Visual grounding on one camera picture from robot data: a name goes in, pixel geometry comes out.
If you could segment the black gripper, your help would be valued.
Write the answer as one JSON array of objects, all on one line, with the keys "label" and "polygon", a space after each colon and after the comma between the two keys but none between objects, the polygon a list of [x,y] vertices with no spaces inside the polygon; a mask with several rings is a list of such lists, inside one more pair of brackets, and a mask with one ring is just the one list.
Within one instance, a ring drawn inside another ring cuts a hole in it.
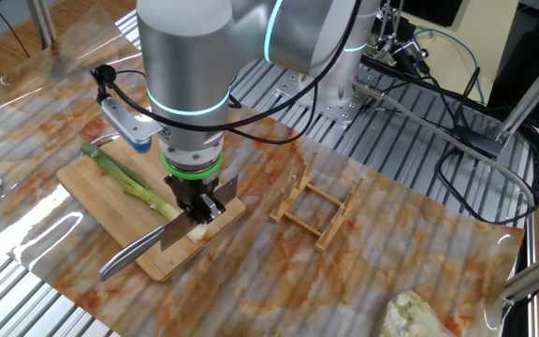
[{"label": "black gripper", "polygon": [[164,182],[171,188],[177,204],[190,217],[202,223],[210,223],[226,211],[224,204],[214,196],[218,175],[204,179],[187,180],[169,174]]}]

